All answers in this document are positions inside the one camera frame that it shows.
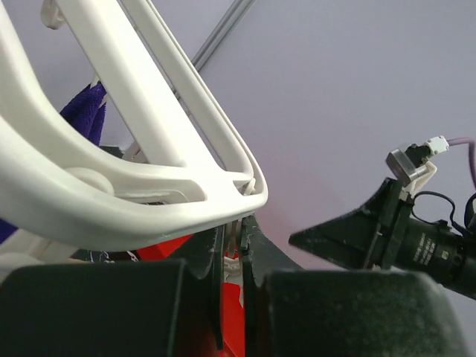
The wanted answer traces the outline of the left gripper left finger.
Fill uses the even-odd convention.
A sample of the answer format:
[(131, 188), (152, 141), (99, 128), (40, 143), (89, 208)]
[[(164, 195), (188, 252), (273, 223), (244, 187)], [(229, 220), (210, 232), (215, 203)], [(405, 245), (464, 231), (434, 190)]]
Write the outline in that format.
[(223, 228), (168, 258), (37, 265), (1, 284), (3, 356), (217, 356)]

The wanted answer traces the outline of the purple sock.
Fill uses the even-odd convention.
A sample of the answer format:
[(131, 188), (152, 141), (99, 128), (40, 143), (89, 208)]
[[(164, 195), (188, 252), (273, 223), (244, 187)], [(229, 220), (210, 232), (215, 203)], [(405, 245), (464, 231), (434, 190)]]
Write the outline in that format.
[(59, 112), (88, 141), (99, 146), (106, 113), (106, 90), (101, 82), (88, 84)]

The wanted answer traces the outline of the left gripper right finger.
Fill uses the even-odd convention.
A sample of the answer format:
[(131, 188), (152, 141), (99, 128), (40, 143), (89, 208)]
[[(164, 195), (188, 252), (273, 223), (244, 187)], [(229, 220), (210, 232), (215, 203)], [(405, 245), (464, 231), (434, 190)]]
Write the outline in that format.
[(247, 356), (467, 356), (443, 290), (426, 274), (304, 270), (242, 221)]

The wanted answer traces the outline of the pink patterned sock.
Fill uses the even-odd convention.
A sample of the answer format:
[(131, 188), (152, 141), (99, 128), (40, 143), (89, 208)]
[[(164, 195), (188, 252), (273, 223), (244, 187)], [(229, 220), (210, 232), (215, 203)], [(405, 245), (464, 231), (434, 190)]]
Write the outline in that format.
[[(178, 253), (192, 241), (196, 241), (198, 234), (187, 235), (157, 245), (137, 250), (138, 256), (144, 261), (163, 260)], [(221, 328), (224, 347), (219, 356), (245, 355), (245, 320), (244, 310), (239, 301), (241, 290), (239, 285), (226, 280), (221, 285)]]

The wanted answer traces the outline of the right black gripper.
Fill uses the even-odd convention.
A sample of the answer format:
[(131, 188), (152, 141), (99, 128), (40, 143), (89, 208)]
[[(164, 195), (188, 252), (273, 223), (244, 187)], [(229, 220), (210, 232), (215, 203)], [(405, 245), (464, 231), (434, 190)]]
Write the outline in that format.
[(402, 183), (386, 178), (379, 189), (359, 208), (342, 216), (294, 232), (289, 244), (337, 266), (390, 269), (404, 239), (413, 197)]

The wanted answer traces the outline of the white plastic clip hanger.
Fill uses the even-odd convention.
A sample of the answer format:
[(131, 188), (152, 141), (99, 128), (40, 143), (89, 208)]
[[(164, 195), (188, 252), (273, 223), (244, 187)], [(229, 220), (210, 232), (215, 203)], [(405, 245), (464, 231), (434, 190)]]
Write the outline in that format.
[(241, 219), (268, 200), (257, 160), (151, 1), (46, 1), (67, 24), (145, 163), (73, 129), (1, 11), (1, 275), (78, 249), (128, 251)]

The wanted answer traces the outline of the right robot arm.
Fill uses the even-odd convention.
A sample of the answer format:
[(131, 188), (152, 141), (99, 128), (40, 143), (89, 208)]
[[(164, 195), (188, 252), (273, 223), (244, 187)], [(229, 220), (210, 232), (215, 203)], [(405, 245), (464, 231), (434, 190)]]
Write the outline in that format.
[(466, 202), (464, 223), (450, 213), (433, 222), (414, 213), (416, 200), (402, 183), (386, 178), (376, 192), (349, 213), (294, 232), (289, 244), (349, 270), (420, 271), (435, 282), (475, 298), (475, 197)]

